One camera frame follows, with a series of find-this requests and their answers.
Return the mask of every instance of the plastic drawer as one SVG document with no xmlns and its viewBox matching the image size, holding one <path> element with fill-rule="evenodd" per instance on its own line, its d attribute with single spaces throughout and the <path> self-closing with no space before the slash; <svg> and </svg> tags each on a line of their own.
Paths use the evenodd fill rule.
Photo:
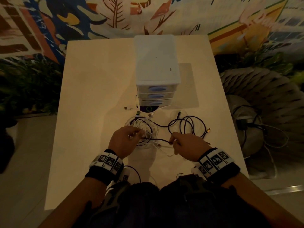
<svg viewBox="0 0 304 228">
<path fill-rule="evenodd" d="M 142 100 L 158 100 L 158 99 L 170 99 L 173 98 L 175 92 L 167 92 L 167 93 L 149 93 L 149 94 L 142 94 L 137 93 L 139 99 Z"/>
<path fill-rule="evenodd" d="M 177 85 L 162 85 L 162 86 L 137 86 L 139 93 L 168 93 L 175 92 Z"/>
<path fill-rule="evenodd" d="M 139 99 L 139 105 L 140 106 L 164 106 L 164 105 L 170 105 L 172 103 L 172 99 L 161 99 L 161 100 L 142 100 Z"/>
</svg>

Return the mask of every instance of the left hand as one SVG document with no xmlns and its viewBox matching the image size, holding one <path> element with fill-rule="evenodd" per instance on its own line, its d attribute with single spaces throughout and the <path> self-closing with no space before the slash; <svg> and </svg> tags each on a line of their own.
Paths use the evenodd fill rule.
<svg viewBox="0 0 304 228">
<path fill-rule="evenodd" d="M 137 127 L 124 126 L 116 130 L 109 142 L 109 149 L 113 150 L 118 157 L 124 159 L 135 149 L 145 132 Z"/>
</svg>

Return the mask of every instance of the forearm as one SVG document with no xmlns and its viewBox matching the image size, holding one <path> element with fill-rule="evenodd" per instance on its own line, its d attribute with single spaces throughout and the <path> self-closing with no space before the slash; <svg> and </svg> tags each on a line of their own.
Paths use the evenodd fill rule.
<svg viewBox="0 0 304 228">
<path fill-rule="evenodd" d="M 94 178 L 86 177 L 63 200 L 62 203 L 43 221 L 39 228 L 69 228 L 82 214 L 88 201 L 92 208 L 101 204 L 106 185 Z"/>
<path fill-rule="evenodd" d="M 229 188 L 231 185 L 235 187 L 238 195 L 243 200 L 264 214 L 272 227 L 304 227 L 298 219 L 265 194 L 242 173 L 227 180 L 222 184 L 222 187 Z"/>
</svg>

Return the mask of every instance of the right hand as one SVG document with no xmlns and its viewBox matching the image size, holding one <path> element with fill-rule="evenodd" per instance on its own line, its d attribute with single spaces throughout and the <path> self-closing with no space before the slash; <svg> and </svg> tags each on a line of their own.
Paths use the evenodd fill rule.
<svg viewBox="0 0 304 228">
<path fill-rule="evenodd" d="M 202 138 L 190 133 L 174 132 L 170 137 L 170 144 L 173 144 L 175 154 L 193 162 L 197 162 L 203 153 L 212 148 Z"/>
</svg>

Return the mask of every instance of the wristband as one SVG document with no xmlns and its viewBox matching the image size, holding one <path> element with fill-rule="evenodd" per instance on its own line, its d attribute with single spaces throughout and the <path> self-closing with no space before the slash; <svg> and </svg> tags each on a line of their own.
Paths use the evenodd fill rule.
<svg viewBox="0 0 304 228">
<path fill-rule="evenodd" d="M 207 181 L 221 185 L 240 172 L 238 165 L 223 150 L 209 149 L 198 160 L 196 167 L 201 171 Z"/>
<path fill-rule="evenodd" d="M 90 170 L 85 177 L 92 177 L 106 185 L 118 180 L 124 163 L 111 149 L 106 149 L 89 165 Z"/>
</svg>

